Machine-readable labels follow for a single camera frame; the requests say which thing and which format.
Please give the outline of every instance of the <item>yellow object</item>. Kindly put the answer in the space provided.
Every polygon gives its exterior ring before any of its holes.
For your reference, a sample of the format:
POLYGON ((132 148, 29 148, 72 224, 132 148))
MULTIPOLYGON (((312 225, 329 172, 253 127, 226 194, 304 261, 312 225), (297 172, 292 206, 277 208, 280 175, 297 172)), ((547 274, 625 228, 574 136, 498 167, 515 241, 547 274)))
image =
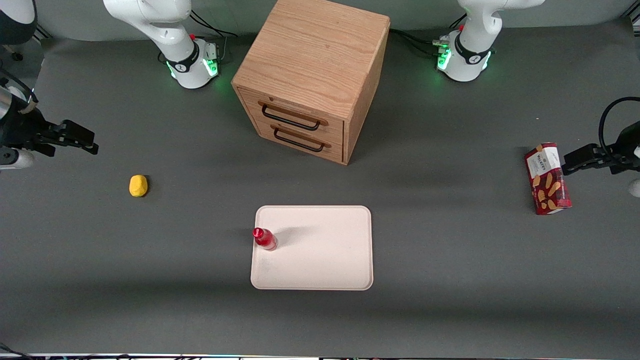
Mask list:
POLYGON ((147 193, 149 185, 144 175, 133 175, 129 181, 129 193, 134 197, 141 197, 147 193))

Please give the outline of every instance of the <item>white tray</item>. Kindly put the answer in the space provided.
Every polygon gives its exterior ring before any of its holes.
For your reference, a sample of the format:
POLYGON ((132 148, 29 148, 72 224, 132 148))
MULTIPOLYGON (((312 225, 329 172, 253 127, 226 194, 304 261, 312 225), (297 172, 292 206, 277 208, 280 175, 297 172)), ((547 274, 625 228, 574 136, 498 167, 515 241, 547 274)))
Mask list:
POLYGON ((253 244, 251 283, 261 290, 366 290, 373 283, 371 212, 364 206, 263 206, 255 226, 278 248, 253 244))

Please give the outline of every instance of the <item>red bottle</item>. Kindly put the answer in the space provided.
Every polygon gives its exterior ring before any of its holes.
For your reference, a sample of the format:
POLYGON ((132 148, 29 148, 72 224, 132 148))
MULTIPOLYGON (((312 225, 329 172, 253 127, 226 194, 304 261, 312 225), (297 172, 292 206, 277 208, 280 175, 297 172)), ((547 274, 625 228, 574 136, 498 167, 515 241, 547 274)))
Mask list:
POLYGON ((268 251, 273 251, 278 247, 278 239, 267 229, 256 227, 253 230, 253 239, 256 244, 268 251))

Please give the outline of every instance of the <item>wooden drawer front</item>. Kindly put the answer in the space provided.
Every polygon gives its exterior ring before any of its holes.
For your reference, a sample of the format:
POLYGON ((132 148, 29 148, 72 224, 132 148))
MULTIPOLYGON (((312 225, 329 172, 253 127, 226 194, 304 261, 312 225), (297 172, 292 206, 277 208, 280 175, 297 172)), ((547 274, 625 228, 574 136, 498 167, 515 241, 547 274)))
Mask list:
POLYGON ((273 104, 269 97, 241 89, 239 91, 254 122, 277 123, 279 128, 342 146, 342 121, 315 119, 273 104))
POLYGON ((342 163, 342 145, 336 145, 332 142, 303 134, 300 131, 285 128, 279 122, 273 120, 258 121, 256 124, 260 136, 265 139, 327 160, 342 163))

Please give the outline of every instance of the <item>drawer handle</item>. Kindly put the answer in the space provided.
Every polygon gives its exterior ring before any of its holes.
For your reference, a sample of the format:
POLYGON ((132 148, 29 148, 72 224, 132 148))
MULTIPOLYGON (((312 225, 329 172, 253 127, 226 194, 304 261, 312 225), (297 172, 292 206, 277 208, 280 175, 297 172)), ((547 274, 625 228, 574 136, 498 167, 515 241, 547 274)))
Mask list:
POLYGON ((295 142, 293 140, 289 140, 287 138, 283 138, 282 136, 278 135, 278 131, 279 130, 280 129, 277 128, 277 127, 273 130, 273 137, 275 137, 278 140, 281 140, 281 141, 284 141, 284 142, 288 142, 291 145, 299 146, 299 147, 301 147, 303 149, 306 149, 306 150, 309 150, 309 151, 313 151, 313 152, 321 152, 322 149, 324 149, 324 144, 323 143, 320 144, 320 147, 311 147, 311 146, 305 145, 303 143, 299 143, 299 142, 295 142))
POLYGON ((320 121, 317 121, 314 126, 307 126, 307 125, 299 124, 299 123, 297 123, 295 121, 287 120, 287 119, 285 119, 283 117, 272 115, 272 114, 267 112, 267 104, 262 105, 262 114, 264 116, 268 117, 269 119, 273 119, 273 120, 277 120, 279 122, 283 122, 285 124, 293 125, 293 126, 299 127, 300 129, 304 129, 304 130, 315 131, 315 130, 318 130, 318 127, 320 126, 320 121))

